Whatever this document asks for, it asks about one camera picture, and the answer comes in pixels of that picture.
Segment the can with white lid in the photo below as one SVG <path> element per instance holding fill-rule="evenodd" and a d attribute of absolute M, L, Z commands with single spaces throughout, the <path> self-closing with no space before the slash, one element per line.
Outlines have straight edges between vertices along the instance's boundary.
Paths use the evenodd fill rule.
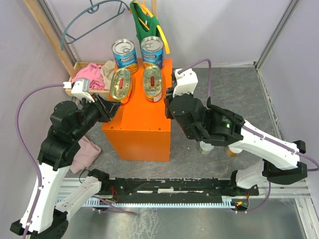
<path fill-rule="evenodd" d="M 199 151 L 203 155 L 208 155 L 213 149 L 214 149 L 214 146 L 211 145 L 210 143 L 205 143 L 203 141 L 199 143 Z"/>

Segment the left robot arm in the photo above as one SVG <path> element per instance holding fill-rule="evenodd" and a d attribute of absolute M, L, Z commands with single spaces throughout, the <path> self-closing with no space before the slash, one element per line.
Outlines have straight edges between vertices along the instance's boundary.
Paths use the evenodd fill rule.
<path fill-rule="evenodd" d="M 71 218 L 94 194 L 110 190 L 109 175 L 97 173 L 89 176 L 60 203 L 56 202 L 60 186 L 74 156 L 80 149 L 79 140 L 97 122 L 109 122 L 121 106 L 93 94 L 92 101 L 82 100 L 79 109 L 72 101 L 58 103 L 50 116 L 51 127 L 42 142 L 37 158 L 38 178 L 31 201 L 23 217 L 13 222 L 10 231 L 32 239 L 60 239 Z"/>

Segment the oval red sardine tin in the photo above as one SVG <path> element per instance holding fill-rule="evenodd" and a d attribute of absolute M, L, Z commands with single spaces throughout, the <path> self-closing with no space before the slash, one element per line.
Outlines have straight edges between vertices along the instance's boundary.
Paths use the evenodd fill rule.
<path fill-rule="evenodd" d="M 127 68 L 120 68 L 113 74 L 110 86 L 111 98 L 122 105 L 128 103 L 132 91 L 131 73 Z"/>

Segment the blue soup can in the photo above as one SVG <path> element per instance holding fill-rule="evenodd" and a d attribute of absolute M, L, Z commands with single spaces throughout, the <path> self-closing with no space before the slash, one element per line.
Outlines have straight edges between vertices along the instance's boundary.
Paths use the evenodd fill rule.
<path fill-rule="evenodd" d="M 134 43 L 129 39 L 119 39 L 112 45 L 115 62 L 118 67 L 126 68 L 131 74 L 138 70 L 137 55 Z"/>

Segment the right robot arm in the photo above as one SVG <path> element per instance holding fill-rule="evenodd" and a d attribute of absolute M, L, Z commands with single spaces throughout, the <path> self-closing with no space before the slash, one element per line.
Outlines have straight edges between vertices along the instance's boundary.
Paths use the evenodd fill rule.
<path fill-rule="evenodd" d="M 280 140 L 210 100 L 203 105 L 193 94 L 177 96 L 173 92 L 173 87 L 166 90 L 165 115 L 179 124 L 188 139 L 244 150 L 261 158 L 253 166 L 233 172 L 228 183 L 233 194 L 240 195 L 265 181 L 290 185 L 307 178 L 307 165 L 300 161 L 306 148 L 303 141 Z"/>

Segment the small can white lid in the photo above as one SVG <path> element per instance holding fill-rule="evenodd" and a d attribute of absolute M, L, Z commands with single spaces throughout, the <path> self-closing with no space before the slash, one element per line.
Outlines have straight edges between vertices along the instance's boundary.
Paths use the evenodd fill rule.
<path fill-rule="evenodd" d="M 229 156 L 229 157 L 235 157 L 238 154 L 240 154 L 243 150 L 239 149 L 239 148 L 235 148 L 235 147 L 227 147 L 225 149 L 225 153 Z"/>

